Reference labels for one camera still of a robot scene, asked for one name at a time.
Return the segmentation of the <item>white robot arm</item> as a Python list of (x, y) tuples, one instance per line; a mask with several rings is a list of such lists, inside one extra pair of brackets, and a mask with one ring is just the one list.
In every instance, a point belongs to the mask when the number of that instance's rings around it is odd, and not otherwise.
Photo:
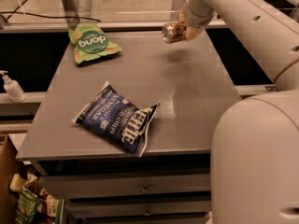
[(212, 224), (299, 224), (299, 25), (264, 0), (185, 0), (184, 18), (217, 13), (275, 85), (221, 116), (211, 145)]

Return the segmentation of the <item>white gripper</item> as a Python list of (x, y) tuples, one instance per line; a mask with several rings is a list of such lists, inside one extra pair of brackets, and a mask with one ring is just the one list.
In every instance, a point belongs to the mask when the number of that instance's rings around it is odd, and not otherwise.
[(189, 24), (185, 27), (184, 37), (191, 41), (199, 36), (215, 16), (215, 9), (207, 0), (185, 0), (178, 15), (178, 22)]

